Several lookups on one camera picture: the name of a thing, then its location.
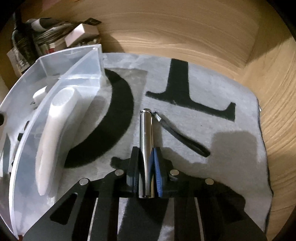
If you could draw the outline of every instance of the metallic tube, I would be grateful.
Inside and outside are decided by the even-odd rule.
[[[150,154],[153,147],[152,113],[149,109],[140,111],[140,149],[142,152],[142,172],[139,176],[139,198],[154,197],[153,159]]]

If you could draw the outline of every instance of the gray cloth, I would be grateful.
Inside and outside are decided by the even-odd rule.
[[[112,157],[129,158],[132,147],[139,146],[139,112],[142,108],[150,108],[163,114],[183,134],[211,151],[209,157],[202,157],[155,123],[154,146],[162,147],[164,158],[171,160],[176,169],[190,176],[210,177],[242,195],[246,200],[245,212],[264,230],[272,193],[268,183],[266,150],[258,124],[256,96],[241,84],[194,64],[188,65],[191,100],[217,110],[224,110],[233,102],[236,104],[235,121],[147,96],[148,91],[165,92],[170,63],[169,58],[126,53],[104,54],[104,67],[120,75],[131,88],[133,116],[124,135],[103,155],[86,165],[64,169],[58,198],[80,178],[103,178],[113,170],[110,166]],[[76,135],[75,145],[84,141],[100,124],[108,111],[111,95],[111,85],[99,90]],[[119,223],[125,202],[120,201]],[[173,238],[172,212],[170,201],[160,240]]]

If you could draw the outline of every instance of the white box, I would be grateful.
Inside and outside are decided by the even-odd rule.
[[[96,26],[81,23],[65,37],[65,42],[67,47],[69,47],[72,44],[79,43],[83,39],[95,37],[98,34],[99,31]]]

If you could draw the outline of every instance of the wooden panel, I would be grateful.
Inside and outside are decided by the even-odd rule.
[[[274,190],[268,239],[296,204],[296,42],[264,0],[61,0],[42,11],[27,0],[24,20],[101,20],[105,52],[144,53],[186,60],[249,87],[262,107],[261,122]],[[0,73],[11,87],[11,24],[0,33]]]

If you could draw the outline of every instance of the black bottle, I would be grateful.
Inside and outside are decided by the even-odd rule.
[[[35,63],[37,54],[33,40],[26,33],[26,24],[22,23],[20,10],[16,10],[13,13],[13,19],[15,22],[15,28],[11,36],[13,47],[17,48],[31,66]]]

